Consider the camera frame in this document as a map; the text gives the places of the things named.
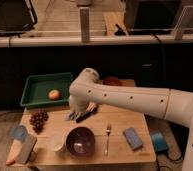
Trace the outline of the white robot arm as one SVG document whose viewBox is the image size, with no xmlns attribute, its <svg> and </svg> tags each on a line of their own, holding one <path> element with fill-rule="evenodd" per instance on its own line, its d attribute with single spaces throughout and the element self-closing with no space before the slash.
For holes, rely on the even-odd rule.
<svg viewBox="0 0 193 171">
<path fill-rule="evenodd" d="M 85 68 L 71 83 L 69 106 L 84 112 L 90 102 L 107 104 L 174 122 L 189 129 L 182 171 L 193 171 L 193 92 L 99 84 L 99 74 Z"/>
</svg>

